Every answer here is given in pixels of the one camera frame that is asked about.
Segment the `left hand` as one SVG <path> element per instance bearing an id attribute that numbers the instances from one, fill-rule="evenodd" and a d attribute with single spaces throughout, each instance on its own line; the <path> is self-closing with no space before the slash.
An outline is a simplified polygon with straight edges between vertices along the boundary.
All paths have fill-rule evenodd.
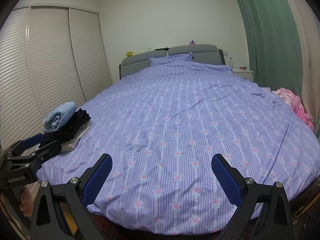
<path id="1" fill-rule="evenodd" d="M 29 217 L 33 213 L 33 201 L 31 192 L 27 186 L 24 186 L 20 195 L 20 210 L 23 212 L 24 217 Z"/>

